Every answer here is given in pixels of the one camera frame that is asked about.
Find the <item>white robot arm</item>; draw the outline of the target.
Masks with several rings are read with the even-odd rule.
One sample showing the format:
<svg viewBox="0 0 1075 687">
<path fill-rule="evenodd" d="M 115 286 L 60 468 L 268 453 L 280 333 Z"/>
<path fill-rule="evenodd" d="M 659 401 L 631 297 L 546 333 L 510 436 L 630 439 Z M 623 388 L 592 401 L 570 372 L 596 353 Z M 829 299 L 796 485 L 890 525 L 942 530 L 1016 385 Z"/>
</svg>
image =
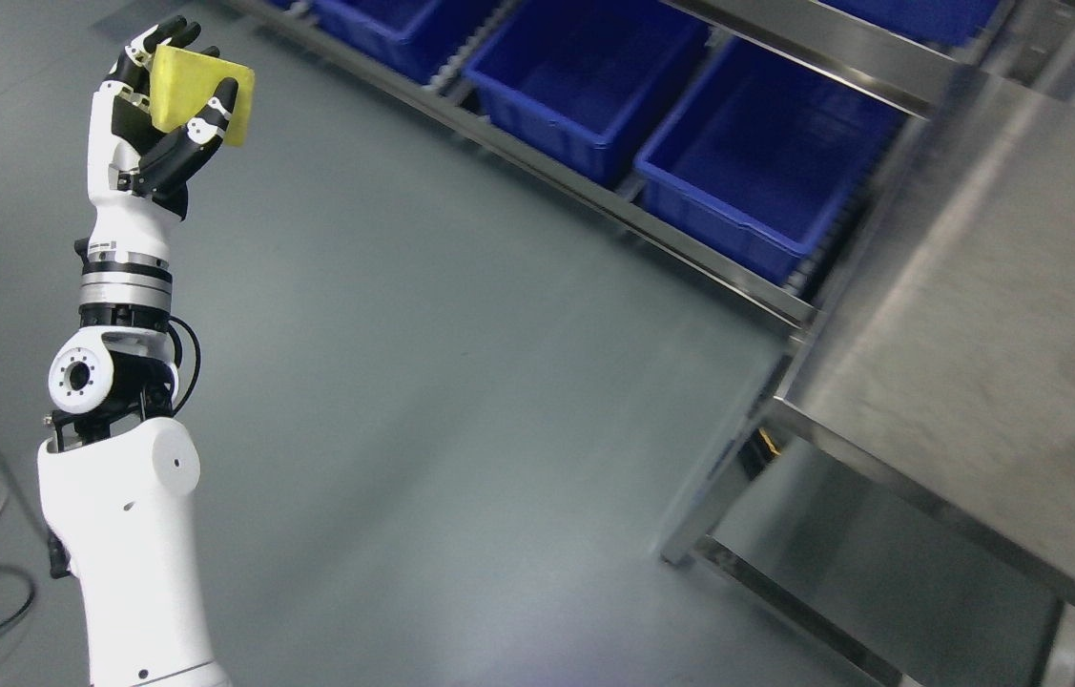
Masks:
<svg viewBox="0 0 1075 687">
<path fill-rule="evenodd" d="M 154 254 L 80 239 L 78 329 L 46 374 L 52 431 L 37 484 L 52 575 L 82 593 L 94 686 L 228 686 L 198 583 L 201 462 L 176 413 L 182 337 L 174 278 Z"/>
</svg>

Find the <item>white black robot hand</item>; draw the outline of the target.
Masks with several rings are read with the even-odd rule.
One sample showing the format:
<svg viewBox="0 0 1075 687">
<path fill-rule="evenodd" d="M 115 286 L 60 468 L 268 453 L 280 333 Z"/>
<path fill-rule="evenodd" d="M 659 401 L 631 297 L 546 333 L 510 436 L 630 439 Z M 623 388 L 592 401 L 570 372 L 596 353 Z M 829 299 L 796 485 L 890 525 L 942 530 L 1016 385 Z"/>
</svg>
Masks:
<svg viewBox="0 0 1075 687">
<path fill-rule="evenodd" d="M 188 182 L 223 147 L 239 83 L 223 78 L 202 106 L 175 129 L 152 121 L 156 53 L 185 49 L 201 34 L 176 14 L 133 35 L 94 92 L 85 184 L 94 230 L 76 253 L 86 261 L 167 262 L 168 237 L 187 217 Z"/>
</svg>

